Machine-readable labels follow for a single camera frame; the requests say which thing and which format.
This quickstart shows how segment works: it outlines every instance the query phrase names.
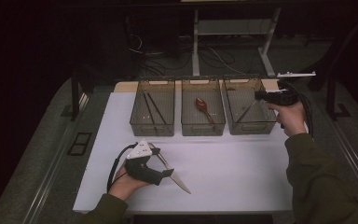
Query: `white tabletop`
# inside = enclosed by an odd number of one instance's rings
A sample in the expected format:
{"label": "white tabletop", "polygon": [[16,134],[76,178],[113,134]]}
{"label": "white tabletop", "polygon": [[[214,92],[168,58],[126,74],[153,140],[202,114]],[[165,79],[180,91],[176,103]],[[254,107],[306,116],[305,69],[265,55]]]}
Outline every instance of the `white tabletop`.
{"label": "white tabletop", "polygon": [[[135,92],[113,92],[107,103],[89,163],[77,194],[74,210],[95,208],[114,159],[126,146],[143,137],[132,133],[130,117]],[[287,138],[276,124],[271,134],[182,136],[181,94],[176,93],[175,135],[146,137],[179,174],[191,194],[170,178],[159,186],[135,192],[128,200],[128,214],[232,214],[291,210],[292,187],[287,182]],[[125,153],[120,164],[125,160]],[[157,160],[148,165],[154,168]]]}

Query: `metal frame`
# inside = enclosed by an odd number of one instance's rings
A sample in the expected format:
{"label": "metal frame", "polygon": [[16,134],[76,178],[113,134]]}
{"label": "metal frame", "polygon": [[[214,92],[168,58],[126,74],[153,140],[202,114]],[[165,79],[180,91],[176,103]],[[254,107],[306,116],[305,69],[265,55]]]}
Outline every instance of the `metal frame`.
{"label": "metal frame", "polygon": [[72,86],[72,120],[76,119],[79,113],[79,86],[78,86],[77,72],[74,69],[71,77]]}
{"label": "metal frame", "polygon": [[[76,73],[73,73],[72,78],[72,88],[75,86],[77,87],[77,79]],[[77,91],[77,96],[73,95],[73,100],[78,99],[78,89],[73,89],[73,92]],[[51,187],[53,186],[54,180],[58,174],[58,170],[60,169],[60,165],[62,162],[62,158],[67,152],[67,148],[70,144],[70,141],[73,139],[75,135],[75,130],[78,126],[81,117],[83,116],[83,112],[89,102],[89,97],[86,93],[83,93],[80,97],[80,100],[74,102],[74,110],[77,108],[78,111],[72,117],[72,122],[69,123],[68,127],[66,128],[65,132],[63,133],[61,142],[59,147],[57,148],[57,152],[54,155],[54,158],[40,184],[39,188],[37,189],[36,195],[34,196],[34,200],[32,201],[30,207],[27,210],[27,213],[22,220],[22,223],[36,223],[37,219],[39,218],[40,213],[42,212],[43,205],[45,204],[46,199],[48,198],[48,194],[50,192]]]}
{"label": "metal frame", "polygon": [[[260,54],[261,57],[261,61],[264,64],[264,67],[266,69],[266,72],[268,74],[269,77],[276,77],[275,72],[272,68],[272,65],[269,61],[269,56],[267,55],[267,52],[269,51],[269,45],[271,43],[272,37],[274,35],[275,32],[275,27],[278,23],[278,19],[279,19],[279,15],[281,13],[281,8],[277,7],[275,8],[274,14],[272,16],[272,19],[269,23],[269,28],[267,29],[267,36],[266,36],[266,41],[264,42],[264,45],[262,48],[258,48],[258,52]],[[198,48],[199,48],[199,44],[198,44],[198,39],[199,39],[199,35],[228,35],[227,33],[218,33],[218,32],[213,32],[213,33],[206,33],[206,32],[201,32],[200,28],[200,21],[199,21],[199,11],[197,9],[195,9],[194,12],[194,36],[193,36],[193,55],[192,55],[192,63],[193,63],[193,76],[199,76],[200,75],[200,61],[199,61],[199,54],[198,54]],[[244,33],[241,31],[236,32],[234,35],[251,35],[252,33]]]}
{"label": "metal frame", "polygon": [[351,166],[353,173],[358,179],[358,156],[355,150],[353,149],[350,141],[345,136],[345,133],[342,132],[342,129],[339,127],[338,122],[335,119],[332,119],[330,114],[327,113],[326,115],[324,115],[324,118],[327,120],[327,122],[330,124],[331,128],[333,129],[334,134],[338,140],[340,149],[342,150],[342,153],[347,159],[348,164]]}
{"label": "metal frame", "polygon": [[164,10],[177,10],[177,9],[208,9],[208,8],[222,8],[222,7],[290,7],[298,5],[331,5],[340,4],[341,0],[255,0],[255,1],[186,1],[174,3],[112,3],[112,4],[68,4],[59,1],[57,6],[64,10],[74,10],[77,12],[90,11],[90,10],[115,10],[116,12],[128,12],[128,11],[145,11],[148,9],[164,9]]}

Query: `knife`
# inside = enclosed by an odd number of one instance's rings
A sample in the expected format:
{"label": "knife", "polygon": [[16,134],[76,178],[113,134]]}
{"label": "knife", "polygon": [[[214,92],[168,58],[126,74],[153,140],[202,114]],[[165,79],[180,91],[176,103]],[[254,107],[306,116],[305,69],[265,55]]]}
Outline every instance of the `knife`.
{"label": "knife", "polygon": [[[172,167],[167,163],[167,161],[162,157],[161,153],[159,153],[158,158],[162,161],[162,163],[164,164],[165,168],[167,168],[168,170],[171,170]],[[175,182],[182,190],[184,190],[185,192],[191,194],[190,190],[186,187],[185,183],[182,181],[182,179],[179,177],[179,175],[173,170],[172,174],[171,174],[171,179],[173,180],[173,182]]]}

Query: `dark floor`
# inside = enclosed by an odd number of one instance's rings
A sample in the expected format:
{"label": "dark floor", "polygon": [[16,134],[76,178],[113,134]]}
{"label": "dark floor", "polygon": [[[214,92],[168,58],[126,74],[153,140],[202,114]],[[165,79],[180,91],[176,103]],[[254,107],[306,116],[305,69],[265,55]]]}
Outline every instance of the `dark floor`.
{"label": "dark floor", "polygon": [[[318,42],[305,46],[306,39],[274,39],[268,56],[276,73],[299,72],[317,62],[330,43]],[[267,78],[256,48],[261,38],[225,37],[204,39],[226,64],[246,74],[259,74]],[[179,58],[167,58],[159,52],[150,52],[140,76],[176,75],[191,76],[191,52],[184,50]],[[200,49],[202,75],[235,74],[208,48]],[[344,86],[337,86],[337,103],[343,104],[351,116],[332,121],[325,112],[326,89],[310,91],[309,77],[294,85],[311,101],[315,127],[314,139],[322,150],[338,161],[342,178],[358,198],[358,104]],[[70,82],[62,85],[41,120],[33,139],[12,176],[0,201],[0,223],[76,223],[82,216],[72,211],[82,175],[92,150],[96,133],[103,116],[110,86],[97,86],[88,95],[75,121],[63,117],[62,111],[71,104]],[[91,133],[91,140],[84,156],[67,156],[66,151],[77,133]],[[291,212],[272,214],[274,224],[293,223]]]}

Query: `sleeve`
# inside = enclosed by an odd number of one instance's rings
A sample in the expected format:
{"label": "sleeve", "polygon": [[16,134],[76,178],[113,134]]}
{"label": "sleeve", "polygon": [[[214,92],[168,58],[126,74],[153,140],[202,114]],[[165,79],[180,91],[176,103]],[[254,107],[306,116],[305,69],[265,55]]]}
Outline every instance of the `sleeve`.
{"label": "sleeve", "polygon": [[128,205],[119,198],[104,194],[94,210],[84,215],[81,224],[119,224]]}
{"label": "sleeve", "polygon": [[290,137],[285,145],[296,223],[358,223],[358,201],[337,176],[335,160],[307,133]]}

